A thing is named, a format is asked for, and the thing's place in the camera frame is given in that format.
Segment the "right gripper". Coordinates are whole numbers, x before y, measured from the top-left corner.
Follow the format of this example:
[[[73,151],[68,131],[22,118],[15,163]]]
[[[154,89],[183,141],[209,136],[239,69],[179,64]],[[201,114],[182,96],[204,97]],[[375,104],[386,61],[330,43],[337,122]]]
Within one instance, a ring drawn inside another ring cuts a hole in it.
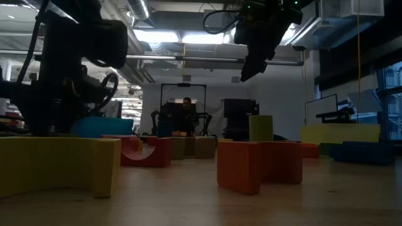
[[[234,43],[246,45],[248,56],[241,82],[264,73],[276,47],[292,24],[301,24],[303,13],[296,4],[245,4],[239,12]]]

